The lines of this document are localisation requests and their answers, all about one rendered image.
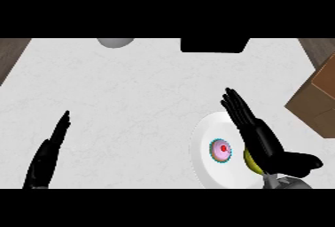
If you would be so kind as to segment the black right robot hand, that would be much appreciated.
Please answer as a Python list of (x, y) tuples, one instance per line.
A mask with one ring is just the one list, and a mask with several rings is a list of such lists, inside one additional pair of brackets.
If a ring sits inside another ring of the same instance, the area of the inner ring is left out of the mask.
[(221, 105), (241, 136), (252, 160), (265, 174), (305, 177), (322, 166), (320, 158), (306, 153), (286, 152), (271, 128), (256, 118), (237, 92), (225, 88)]

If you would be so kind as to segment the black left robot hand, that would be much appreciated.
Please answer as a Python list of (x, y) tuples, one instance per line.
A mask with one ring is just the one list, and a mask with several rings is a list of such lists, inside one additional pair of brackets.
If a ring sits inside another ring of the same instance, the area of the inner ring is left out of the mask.
[(21, 185), (23, 189), (48, 188), (58, 151), (69, 126), (69, 111), (64, 111), (63, 116), (55, 123), (51, 137), (41, 142), (39, 148), (33, 154)]

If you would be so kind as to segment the yellow-green pear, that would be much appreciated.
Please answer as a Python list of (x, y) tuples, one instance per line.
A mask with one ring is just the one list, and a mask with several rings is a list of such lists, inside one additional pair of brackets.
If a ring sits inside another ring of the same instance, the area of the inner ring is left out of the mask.
[(250, 157), (250, 154), (249, 154), (247, 150), (243, 151), (243, 160), (244, 160), (244, 164), (246, 164), (246, 166), (247, 166), (247, 169), (249, 169), (253, 173), (256, 173), (256, 174), (260, 175), (260, 174), (262, 174), (262, 170), (260, 170), (258, 164), (255, 163), (255, 161), (253, 161), (253, 159), (252, 159), (252, 157)]

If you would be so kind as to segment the white round plate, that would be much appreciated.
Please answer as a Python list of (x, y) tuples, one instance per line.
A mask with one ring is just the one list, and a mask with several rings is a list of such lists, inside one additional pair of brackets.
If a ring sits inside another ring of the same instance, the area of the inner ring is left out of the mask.
[(258, 189), (262, 177), (243, 160), (244, 143), (227, 112), (199, 121), (190, 137), (190, 160), (200, 184), (209, 189)]

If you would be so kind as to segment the brown cardboard box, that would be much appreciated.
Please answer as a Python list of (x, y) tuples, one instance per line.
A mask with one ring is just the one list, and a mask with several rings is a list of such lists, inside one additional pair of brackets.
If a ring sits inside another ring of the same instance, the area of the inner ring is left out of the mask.
[(284, 108), (322, 138), (335, 138), (335, 52), (306, 78)]

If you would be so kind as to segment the pink frosted cupcake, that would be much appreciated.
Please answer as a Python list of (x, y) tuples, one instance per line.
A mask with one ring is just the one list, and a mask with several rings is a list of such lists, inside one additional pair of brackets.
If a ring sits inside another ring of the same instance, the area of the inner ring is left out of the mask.
[(212, 159), (218, 163), (225, 163), (230, 160), (231, 147), (230, 147), (230, 144), (221, 138), (216, 138), (209, 143), (209, 154)]

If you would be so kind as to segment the black appliance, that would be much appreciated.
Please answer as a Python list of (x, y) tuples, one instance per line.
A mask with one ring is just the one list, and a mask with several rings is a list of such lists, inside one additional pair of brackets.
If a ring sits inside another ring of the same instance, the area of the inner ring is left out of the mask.
[(181, 38), (179, 50), (201, 53), (240, 53), (246, 44), (247, 38)]

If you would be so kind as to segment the grey round object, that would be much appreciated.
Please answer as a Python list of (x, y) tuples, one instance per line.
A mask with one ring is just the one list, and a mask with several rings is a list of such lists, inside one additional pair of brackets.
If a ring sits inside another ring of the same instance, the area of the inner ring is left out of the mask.
[(132, 42), (131, 38), (98, 38), (98, 43), (111, 49), (126, 46)]

